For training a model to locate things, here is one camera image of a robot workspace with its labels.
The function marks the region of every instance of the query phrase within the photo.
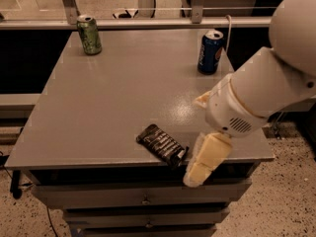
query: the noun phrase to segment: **table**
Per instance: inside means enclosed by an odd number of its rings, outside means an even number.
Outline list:
[[[274,155],[258,130],[233,139],[202,187],[183,185],[197,136],[212,131],[192,101],[233,72],[223,51],[214,75],[198,73],[206,31],[100,32],[95,56],[73,33],[6,167],[25,173],[33,194],[84,236],[209,236]],[[150,123],[191,148],[177,171],[135,142]]]

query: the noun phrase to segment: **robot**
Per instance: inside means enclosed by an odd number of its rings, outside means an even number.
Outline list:
[[[218,133],[203,139],[184,183],[197,187],[229,155],[231,137],[261,128],[269,116],[316,95],[316,0],[283,0],[269,27],[273,48],[262,47],[198,100]]]

